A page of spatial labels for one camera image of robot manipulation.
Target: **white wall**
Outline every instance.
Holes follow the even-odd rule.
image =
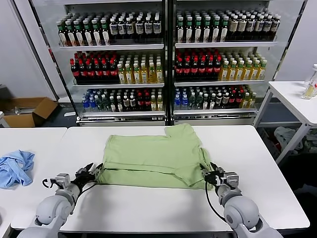
[[[9,0],[1,1],[0,84],[14,97],[56,100],[25,38]]]
[[[286,53],[277,81],[304,81],[313,74],[317,63],[317,1],[308,0],[293,40]]]

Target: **blue cloth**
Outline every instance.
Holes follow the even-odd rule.
[[[33,168],[34,154],[17,150],[0,158],[0,188],[8,188],[15,182],[27,186],[33,180],[25,171]]]

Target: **black cable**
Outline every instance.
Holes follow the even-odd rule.
[[[222,217],[222,216],[220,216],[219,215],[219,213],[217,213],[217,211],[213,208],[213,206],[212,206],[212,204],[211,204],[211,202],[210,202],[210,200],[209,200],[209,196],[208,196],[208,190],[207,190],[207,182],[205,183],[205,191],[206,191],[206,197],[207,197],[207,201],[208,201],[208,204],[209,204],[209,206],[211,207],[211,209],[213,210],[213,212],[215,212],[215,214],[220,218],[220,219],[222,219],[224,222],[226,222],[226,220]]]

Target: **cardboard box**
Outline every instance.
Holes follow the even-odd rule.
[[[5,111],[14,107],[34,107],[29,114],[5,115]],[[0,111],[4,112],[4,119],[10,127],[36,127],[41,126],[57,107],[57,103],[49,98],[15,98],[0,101]]]

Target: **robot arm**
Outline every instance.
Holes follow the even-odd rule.
[[[215,186],[219,203],[224,207],[224,219],[239,238],[282,238],[260,215],[255,202],[244,197],[238,188],[239,176],[235,172],[225,172],[211,163],[210,172],[201,165],[206,183]]]
[[[83,187],[96,181],[102,164],[90,172],[93,163],[81,168],[76,173],[76,179],[70,181],[68,174],[59,174],[55,179],[43,181],[43,185],[52,188],[54,184],[58,189],[54,196],[45,198],[37,207],[36,215],[28,228],[23,230],[18,238],[57,238],[60,228],[66,223],[67,217],[73,213],[77,199],[83,193]]]

